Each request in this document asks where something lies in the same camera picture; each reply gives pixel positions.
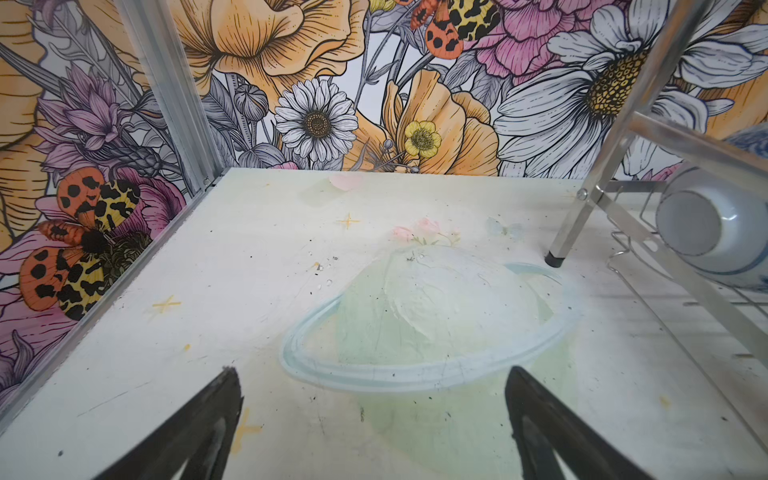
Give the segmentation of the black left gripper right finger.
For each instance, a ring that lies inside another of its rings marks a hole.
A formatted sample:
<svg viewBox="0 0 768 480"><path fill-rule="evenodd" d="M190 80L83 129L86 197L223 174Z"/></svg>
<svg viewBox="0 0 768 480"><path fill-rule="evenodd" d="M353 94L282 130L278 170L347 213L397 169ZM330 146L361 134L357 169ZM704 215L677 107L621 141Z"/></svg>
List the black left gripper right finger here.
<svg viewBox="0 0 768 480"><path fill-rule="evenodd" d="M520 366L506 381L505 400L524 479L563 479L564 463L578 479L648 479Z"/></svg>

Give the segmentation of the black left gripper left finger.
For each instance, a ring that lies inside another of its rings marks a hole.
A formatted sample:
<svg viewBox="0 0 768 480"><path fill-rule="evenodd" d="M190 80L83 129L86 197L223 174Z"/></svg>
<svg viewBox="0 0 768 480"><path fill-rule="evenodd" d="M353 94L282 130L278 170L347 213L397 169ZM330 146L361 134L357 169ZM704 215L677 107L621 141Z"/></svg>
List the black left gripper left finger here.
<svg viewBox="0 0 768 480"><path fill-rule="evenodd" d="M225 367L99 479L221 479L239 424L238 373Z"/></svg>

